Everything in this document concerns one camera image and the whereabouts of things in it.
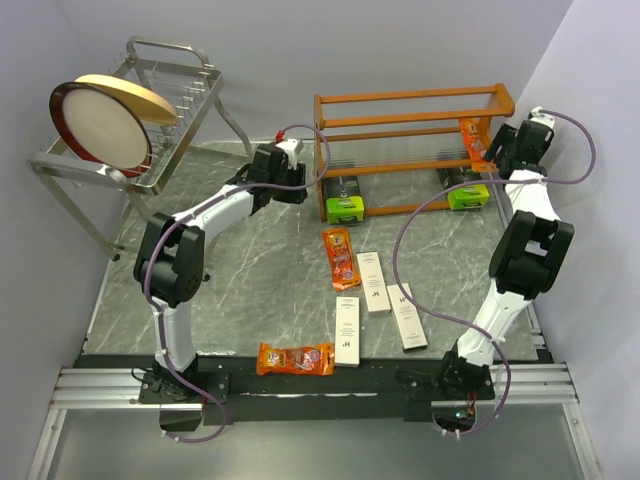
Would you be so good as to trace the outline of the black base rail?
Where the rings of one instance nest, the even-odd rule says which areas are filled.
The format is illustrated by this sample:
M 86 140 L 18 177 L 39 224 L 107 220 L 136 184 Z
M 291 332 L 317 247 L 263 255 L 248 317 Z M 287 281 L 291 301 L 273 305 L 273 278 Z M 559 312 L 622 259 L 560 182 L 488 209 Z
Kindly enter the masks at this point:
M 217 398 L 211 403 L 170 374 L 156 373 L 148 356 L 82 355 L 75 367 L 124 368 L 134 381 L 133 398 L 161 409 L 159 424 L 172 433 L 200 426 L 259 421 L 401 418 L 429 422 L 437 401 L 462 404 L 495 397 L 488 368 L 466 381 L 461 369 L 437 360 L 364 359 L 330 376 L 256 372 L 253 357 L 202 357 L 193 382 Z

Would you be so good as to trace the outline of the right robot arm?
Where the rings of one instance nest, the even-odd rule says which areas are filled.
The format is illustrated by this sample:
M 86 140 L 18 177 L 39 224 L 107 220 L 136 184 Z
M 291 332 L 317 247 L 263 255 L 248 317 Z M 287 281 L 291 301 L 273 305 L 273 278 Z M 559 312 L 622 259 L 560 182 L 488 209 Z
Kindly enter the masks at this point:
M 439 390 L 449 398 L 487 385 L 497 347 L 520 312 L 551 289 L 568 252 L 574 227 L 552 207 L 541 165 L 554 126 L 552 115 L 532 112 L 518 128 L 502 125 L 485 154 L 506 182 L 512 218 L 491 257 L 489 291 L 473 326 L 445 354 L 437 375 Z

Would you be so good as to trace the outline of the white box right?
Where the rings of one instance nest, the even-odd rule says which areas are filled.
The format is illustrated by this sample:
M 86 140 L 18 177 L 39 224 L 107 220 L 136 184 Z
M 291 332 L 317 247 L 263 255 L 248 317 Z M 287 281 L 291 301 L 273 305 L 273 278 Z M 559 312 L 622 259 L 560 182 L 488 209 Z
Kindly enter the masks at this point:
M 387 286 L 393 316 L 405 353 L 425 350 L 428 346 L 417 308 L 397 284 Z

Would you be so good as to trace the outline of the orange razor pack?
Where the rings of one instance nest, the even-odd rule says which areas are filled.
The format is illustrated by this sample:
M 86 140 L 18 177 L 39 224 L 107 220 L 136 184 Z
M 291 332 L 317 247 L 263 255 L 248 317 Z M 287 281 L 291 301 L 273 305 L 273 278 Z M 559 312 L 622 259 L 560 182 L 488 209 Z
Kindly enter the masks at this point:
M 349 231 L 345 227 L 327 228 L 322 232 L 331 270 L 331 283 L 336 291 L 344 291 L 361 284 L 356 268 Z
M 463 118 L 459 120 L 463 144 L 471 160 L 471 169 L 477 173 L 498 171 L 492 161 L 484 159 L 490 145 L 489 125 L 489 118 Z
M 333 343 L 312 346 L 275 348 L 261 343 L 257 355 L 256 373 L 329 376 L 334 372 Z

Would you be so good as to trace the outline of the orange wooden shelf rack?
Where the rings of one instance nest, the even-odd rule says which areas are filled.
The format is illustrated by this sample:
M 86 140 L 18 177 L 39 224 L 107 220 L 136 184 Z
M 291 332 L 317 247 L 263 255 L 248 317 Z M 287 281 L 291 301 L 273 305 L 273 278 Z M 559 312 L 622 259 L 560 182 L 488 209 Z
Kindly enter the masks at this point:
M 314 96 L 314 171 L 327 178 L 470 167 L 459 120 L 509 118 L 515 102 L 488 86 Z

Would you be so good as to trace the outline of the white box left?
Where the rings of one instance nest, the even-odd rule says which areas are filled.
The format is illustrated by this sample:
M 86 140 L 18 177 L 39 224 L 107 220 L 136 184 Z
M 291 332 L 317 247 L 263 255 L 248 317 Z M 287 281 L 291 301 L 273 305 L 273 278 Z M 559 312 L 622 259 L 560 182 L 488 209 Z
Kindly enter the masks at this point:
M 358 297 L 337 297 L 335 311 L 334 362 L 337 367 L 360 363 L 360 309 Z

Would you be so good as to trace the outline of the tan wooden plate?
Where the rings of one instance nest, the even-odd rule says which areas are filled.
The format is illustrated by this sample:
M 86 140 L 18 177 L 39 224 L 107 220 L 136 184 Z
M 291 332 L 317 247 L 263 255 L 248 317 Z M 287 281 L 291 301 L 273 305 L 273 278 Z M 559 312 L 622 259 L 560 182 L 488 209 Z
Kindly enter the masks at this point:
M 137 83 L 102 74 L 82 75 L 76 82 L 97 87 L 114 96 L 141 121 L 165 126 L 178 122 L 177 110 L 168 100 Z

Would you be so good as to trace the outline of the red rimmed white plate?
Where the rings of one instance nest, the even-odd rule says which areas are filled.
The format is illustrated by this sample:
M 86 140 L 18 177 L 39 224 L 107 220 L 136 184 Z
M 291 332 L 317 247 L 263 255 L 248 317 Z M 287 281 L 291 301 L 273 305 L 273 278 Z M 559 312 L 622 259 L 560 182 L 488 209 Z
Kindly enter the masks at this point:
M 134 178 L 151 166 L 152 147 L 136 115 L 97 87 L 64 82 L 49 97 L 60 138 L 80 159 L 113 167 Z

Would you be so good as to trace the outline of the white box middle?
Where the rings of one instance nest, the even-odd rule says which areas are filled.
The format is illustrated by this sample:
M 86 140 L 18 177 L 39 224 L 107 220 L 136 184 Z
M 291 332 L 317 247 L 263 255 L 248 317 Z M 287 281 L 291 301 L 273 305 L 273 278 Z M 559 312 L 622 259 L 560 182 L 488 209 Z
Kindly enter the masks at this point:
M 391 304 L 377 252 L 356 254 L 367 310 L 370 314 L 389 313 Z

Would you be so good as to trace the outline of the white box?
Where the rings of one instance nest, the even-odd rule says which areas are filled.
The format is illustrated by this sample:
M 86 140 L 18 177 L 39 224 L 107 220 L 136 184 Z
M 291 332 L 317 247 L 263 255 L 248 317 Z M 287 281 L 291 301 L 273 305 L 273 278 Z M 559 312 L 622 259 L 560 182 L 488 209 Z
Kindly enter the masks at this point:
M 360 363 L 360 309 L 358 297 L 337 297 L 335 311 L 334 362 L 337 367 Z
M 405 353 L 425 350 L 428 346 L 417 308 L 397 284 L 387 286 L 393 316 Z
M 370 314 L 389 313 L 391 304 L 377 252 L 356 254 L 367 310 Z

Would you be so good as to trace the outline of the black green razor box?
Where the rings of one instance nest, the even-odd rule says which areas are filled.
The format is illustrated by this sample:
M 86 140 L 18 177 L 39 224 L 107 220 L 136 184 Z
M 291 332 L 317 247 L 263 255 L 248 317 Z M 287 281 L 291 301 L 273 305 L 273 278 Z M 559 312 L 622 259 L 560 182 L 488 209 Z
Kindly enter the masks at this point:
M 481 180 L 481 175 L 470 167 L 437 169 L 436 173 L 444 190 L 453 185 Z M 452 190 L 446 198 L 451 210 L 467 210 L 484 207 L 489 201 L 490 193 L 484 184 L 478 184 Z
M 323 194 L 330 225 L 354 225 L 364 220 L 365 205 L 357 176 L 325 179 Z

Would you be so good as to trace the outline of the steel dish rack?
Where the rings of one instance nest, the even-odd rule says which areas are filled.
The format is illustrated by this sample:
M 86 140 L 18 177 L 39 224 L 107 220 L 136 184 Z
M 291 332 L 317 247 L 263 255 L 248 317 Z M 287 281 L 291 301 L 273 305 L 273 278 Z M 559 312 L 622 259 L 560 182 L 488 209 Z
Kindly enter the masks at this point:
M 86 74 L 52 91 L 49 113 L 57 139 L 27 164 L 36 178 L 113 262 L 125 246 L 121 228 L 100 232 L 60 182 L 114 189 L 126 202 L 118 222 L 136 211 L 148 218 L 146 197 L 170 181 L 210 110 L 253 149 L 244 130 L 223 106 L 219 69 L 204 50 L 189 44 L 131 37 L 110 74 Z

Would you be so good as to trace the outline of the aluminium frame rail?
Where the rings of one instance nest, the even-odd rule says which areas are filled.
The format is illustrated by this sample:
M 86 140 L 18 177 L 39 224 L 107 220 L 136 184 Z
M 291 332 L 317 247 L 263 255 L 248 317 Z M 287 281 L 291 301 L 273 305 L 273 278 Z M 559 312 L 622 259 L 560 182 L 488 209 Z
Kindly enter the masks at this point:
M 126 368 L 63 368 L 55 384 L 42 434 L 27 479 L 46 479 L 69 410 L 185 410 L 201 412 L 201 403 L 142 403 L 141 383 Z

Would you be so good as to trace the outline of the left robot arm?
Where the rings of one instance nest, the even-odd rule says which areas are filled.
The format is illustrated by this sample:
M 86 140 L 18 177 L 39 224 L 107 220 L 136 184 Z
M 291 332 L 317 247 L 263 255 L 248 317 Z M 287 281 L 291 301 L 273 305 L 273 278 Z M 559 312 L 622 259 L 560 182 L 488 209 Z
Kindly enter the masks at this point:
M 220 234 L 257 213 L 272 200 L 300 204 L 307 198 L 306 165 L 298 161 L 302 142 L 276 140 L 256 147 L 219 191 L 173 215 L 148 220 L 134 264 L 134 279 L 153 311 L 155 362 L 169 370 L 163 390 L 184 402 L 198 390 L 197 354 L 190 302 L 205 278 L 205 250 Z

